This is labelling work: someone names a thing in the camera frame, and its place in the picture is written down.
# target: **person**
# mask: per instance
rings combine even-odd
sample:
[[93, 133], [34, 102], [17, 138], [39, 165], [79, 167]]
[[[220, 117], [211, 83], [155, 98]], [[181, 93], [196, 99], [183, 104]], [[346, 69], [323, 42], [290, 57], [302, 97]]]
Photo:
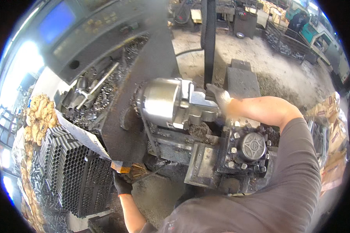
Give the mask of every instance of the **person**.
[[118, 175], [114, 185], [130, 233], [149, 232], [305, 232], [315, 211], [321, 183], [312, 135], [300, 111], [277, 97], [231, 98], [207, 84], [224, 114], [278, 126], [280, 142], [268, 185], [241, 197], [205, 196], [180, 204], [157, 230], [135, 205], [132, 186]]
[[293, 16], [293, 18], [289, 22], [288, 28], [295, 31], [296, 33], [300, 32], [303, 26], [307, 23], [306, 18], [307, 13], [302, 10], [301, 12]]

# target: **hex bolt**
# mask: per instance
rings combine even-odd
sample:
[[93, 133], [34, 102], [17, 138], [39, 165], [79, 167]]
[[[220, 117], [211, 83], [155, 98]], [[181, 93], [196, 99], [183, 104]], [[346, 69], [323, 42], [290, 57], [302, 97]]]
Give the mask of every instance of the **hex bolt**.
[[234, 168], [235, 167], [235, 163], [233, 161], [228, 162], [228, 167], [229, 168]]
[[234, 137], [235, 139], [238, 139], [238, 138], [240, 138], [240, 134], [238, 134], [238, 133], [236, 132], [236, 133], [233, 134], [233, 137]]

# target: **gloved hand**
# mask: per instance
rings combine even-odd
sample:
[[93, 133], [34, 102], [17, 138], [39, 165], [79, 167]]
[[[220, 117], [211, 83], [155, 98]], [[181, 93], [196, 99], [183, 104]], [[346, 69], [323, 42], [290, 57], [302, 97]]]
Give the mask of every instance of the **gloved hand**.
[[120, 177], [116, 171], [114, 171], [114, 186], [118, 191], [118, 196], [121, 194], [131, 194], [132, 185]]
[[227, 114], [227, 106], [233, 98], [229, 96], [228, 91], [215, 86], [214, 84], [207, 83], [206, 87], [208, 90], [214, 93], [216, 101], [224, 114]]

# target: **black work glove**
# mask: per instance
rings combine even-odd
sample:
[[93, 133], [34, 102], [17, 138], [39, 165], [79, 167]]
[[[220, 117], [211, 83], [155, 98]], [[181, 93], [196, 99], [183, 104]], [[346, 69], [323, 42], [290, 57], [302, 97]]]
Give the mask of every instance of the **black work glove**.
[[132, 185], [120, 177], [116, 171], [114, 171], [114, 186], [118, 191], [118, 196], [121, 194], [131, 194]]

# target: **metal cylinder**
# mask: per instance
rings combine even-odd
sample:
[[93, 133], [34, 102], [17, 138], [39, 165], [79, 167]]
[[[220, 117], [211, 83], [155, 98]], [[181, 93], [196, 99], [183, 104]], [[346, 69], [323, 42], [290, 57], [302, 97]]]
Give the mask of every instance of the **metal cylinder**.
[[148, 121], [171, 128], [180, 101], [180, 80], [156, 78], [140, 90], [138, 105]]

